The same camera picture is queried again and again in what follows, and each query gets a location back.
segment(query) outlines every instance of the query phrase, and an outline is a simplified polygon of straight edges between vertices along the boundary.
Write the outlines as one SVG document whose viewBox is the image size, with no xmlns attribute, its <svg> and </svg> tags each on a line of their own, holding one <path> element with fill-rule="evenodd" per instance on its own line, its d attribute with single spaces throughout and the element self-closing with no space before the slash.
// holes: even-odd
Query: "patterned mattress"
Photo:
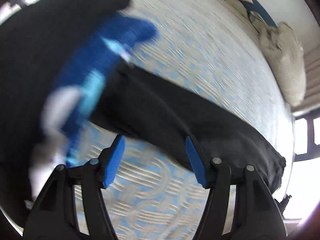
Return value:
<svg viewBox="0 0 320 240">
<path fill-rule="evenodd" d="M 276 80 L 258 47 L 257 33 L 224 0 L 133 0 L 128 15 L 151 20 L 159 35 L 134 51 L 141 67 L 229 110 L 256 128 L 287 159 L 281 199 L 289 179 L 293 129 Z M 81 161 L 96 157 L 116 135 L 89 124 L 82 134 Z M 76 188 L 79 225 L 87 232 L 81 188 Z M 194 174 L 144 141 L 126 139 L 116 179 L 103 190 L 120 240 L 191 239 L 208 191 Z M 233 219 L 231 188 L 227 221 Z"/>
</svg>

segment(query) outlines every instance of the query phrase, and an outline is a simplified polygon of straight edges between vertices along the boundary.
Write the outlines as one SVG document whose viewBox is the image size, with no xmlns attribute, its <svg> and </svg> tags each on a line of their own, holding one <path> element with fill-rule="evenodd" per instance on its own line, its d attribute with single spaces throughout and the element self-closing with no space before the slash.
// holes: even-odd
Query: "blue and white patterned fabric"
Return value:
<svg viewBox="0 0 320 240">
<path fill-rule="evenodd" d="M 137 65 L 229 110 L 286 158 L 284 187 L 275 193 L 281 199 L 292 162 L 292 120 L 257 33 L 223 0 L 133 0 L 124 13 L 146 18 L 159 30 L 153 41 L 134 51 Z M 116 135 L 90 124 L 81 136 L 85 162 L 109 147 Z M 76 190 L 79 225 L 86 232 L 81 189 Z M 158 148 L 126 138 L 115 181 L 102 194 L 120 240 L 191 239 L 208 191 Z M 231 227 L 234 199 L 232 187 L 224 232 Z"/>
</svg>

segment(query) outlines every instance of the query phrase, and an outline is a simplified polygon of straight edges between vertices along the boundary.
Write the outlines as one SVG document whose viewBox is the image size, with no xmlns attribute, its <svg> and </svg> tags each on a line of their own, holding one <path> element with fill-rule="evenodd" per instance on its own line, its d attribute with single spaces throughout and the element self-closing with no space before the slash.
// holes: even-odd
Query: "mattress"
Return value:
<svg viewBox="0 0 320 240">
<path fill-rule="evenodd" d="M 286 158 L 283 186 L 274 194 L 281 199 L 291 170 L 293 126 L 258 34 L 224 0 L 133 0 L 123 13 L 149 19 L 159 30 L 133 51 L 134 63 L 237 115 Z M 79 164 L 97 157 L 116 135 L 90 123 L 81 136 Z M 224 233 L 231 228 L 235 189 Z M 160 149 L 126 138 L 115 181 L 102 194 L 120 240 L 191 239 L 208 190 Z M 76 207 L 80 230 L 87 232 L 80 186 Z"/>
</svg>

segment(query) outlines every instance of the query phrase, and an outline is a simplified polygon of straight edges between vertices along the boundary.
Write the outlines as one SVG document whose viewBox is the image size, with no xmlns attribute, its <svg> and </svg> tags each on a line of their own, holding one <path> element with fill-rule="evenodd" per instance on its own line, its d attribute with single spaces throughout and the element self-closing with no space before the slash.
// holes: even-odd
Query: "metal screw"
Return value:
<svg viewBox="0 0 320 240">
<path fill-rule="evenodd" d="M 248 171 L 254 171 L 254 167 L 252 165 L 247 165 L 246 168 Z"/>
<path fill-rule="evenodd" d="M 220 164 L 220 163 L 222 163 L 222 160 L 220 159 L 220 158 L 213 158 L 212 159 L 212 162 L 214 163 L 214 164 Z"/>
<path fill-rule="evenodd" d="M 90 164 L 91 165 L 96 165 L 98 163 L 99 163 L 99 160 L 97 158 L 93 158 L 93 159 L 90 160 Z"/>
<path fill-rule="evenodd" d="M 64 169 L 64 165 L 63 164 L 59 164 L 57 167 L 56 167 L 56 170 L 57 171 L 62 171 Z"/>
</svg>

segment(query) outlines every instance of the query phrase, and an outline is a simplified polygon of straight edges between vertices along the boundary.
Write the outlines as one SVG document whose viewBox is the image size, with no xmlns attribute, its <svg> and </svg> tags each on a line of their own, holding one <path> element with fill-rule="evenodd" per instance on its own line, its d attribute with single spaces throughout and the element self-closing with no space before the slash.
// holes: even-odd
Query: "blue fabric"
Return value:
<svg viewBox="0 0 320 240">
<path fill-rule="evenodd" d="M 135 43 L 148 40 L 155 34 L 153 23 L 116 13 L 101 24 L 63 67 L 54 89 L 78 86 L 83 94 L 62 128 L 70 140 L 67 167 L 77 163 L 78 133 L 99 101 L 108 77 L 116 68 L 121 58 L 119 53 L 130 53 Z M 109 44 L 117 44 L 117 50 Z"/>
<path fill-rule="evenodd" d="M 109 160 L 109 163 L 106 166 L 106 176 L 104 179 L 104 186 L 109 187 L 109 185 L 114 181 L 120 161 L 125 148 L 125 139 L 124 136 L 121 136 L 115 150 L 112 153 L 112 157 Z"/>
<path fill-rule="evenodd" d="M 205 168 L 189 136 L 186 138 L 186 152 L 198 183 L 200 183 L 202 187 L 206 188 L 208 182 L 205 178 Z"/>
<path fill-rule="evenodd" d="M 248 12 L 250 11 L 255 11 L 258 14 L 260 14 L 260 16 L 262 17 L 262 19 L 264 19 L 264 21 L 273 27 L 277 27 L 276 23 L 273 21 L 273 19 L 271 18 L 271 16 L 268 14 L 268 12 L 265 10 L 265 8 L 263 8 L 263 6 L 257 1 L 257 0 L 252 0 L 253 4 L 250 2 L 246 2 L 246 1 L 241 1 L 243 6 L 247 9 Z"/>
</svg>

